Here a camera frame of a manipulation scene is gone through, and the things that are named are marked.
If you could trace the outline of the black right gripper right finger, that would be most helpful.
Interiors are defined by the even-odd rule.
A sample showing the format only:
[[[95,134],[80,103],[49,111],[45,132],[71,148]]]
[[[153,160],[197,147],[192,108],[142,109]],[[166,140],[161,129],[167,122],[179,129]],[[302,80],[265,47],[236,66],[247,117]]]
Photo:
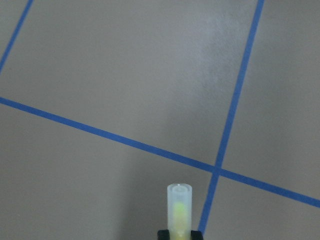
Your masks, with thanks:
[[[204,237],[203,237],[203,234],[201,231],[191,230],[190,231],[190,239],[191,240],[204,240]]]

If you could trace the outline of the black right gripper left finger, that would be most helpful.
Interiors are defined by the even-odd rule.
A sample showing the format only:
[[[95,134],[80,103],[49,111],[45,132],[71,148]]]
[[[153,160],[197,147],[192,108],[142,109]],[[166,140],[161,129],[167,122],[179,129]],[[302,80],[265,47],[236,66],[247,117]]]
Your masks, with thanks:
[[[157,240],[170,240],[170,231],[168,229],[158,230]]]

